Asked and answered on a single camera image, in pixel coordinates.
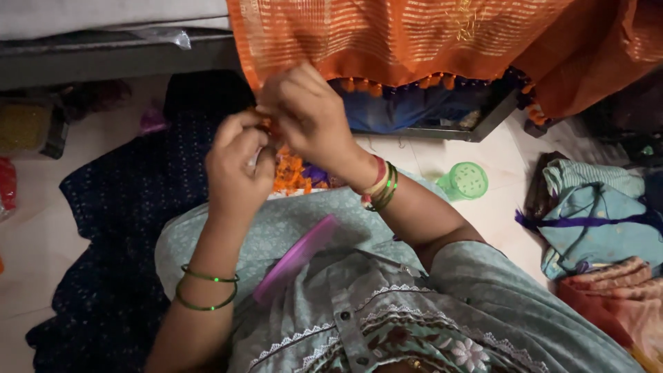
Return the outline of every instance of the navy polka dot fabric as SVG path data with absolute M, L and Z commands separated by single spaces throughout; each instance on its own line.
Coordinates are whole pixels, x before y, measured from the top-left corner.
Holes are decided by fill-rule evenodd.
M 69 175 L 60 189 L 91 240 L 53 296 L 57 315 L 28 332 L 41 372 L 140 372 L 169 301 L 154 245 L 171 218 L 204 203 L 204 157 L 220 121 L 253 103 L 234 72 L 179 74 L 170 129 L 139 137 Z

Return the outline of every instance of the mattress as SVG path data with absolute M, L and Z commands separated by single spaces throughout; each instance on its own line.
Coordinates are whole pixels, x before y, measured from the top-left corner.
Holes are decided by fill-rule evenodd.
M 224 0 L 0 0 L 0 40 L 153 26 L 229 29 Z

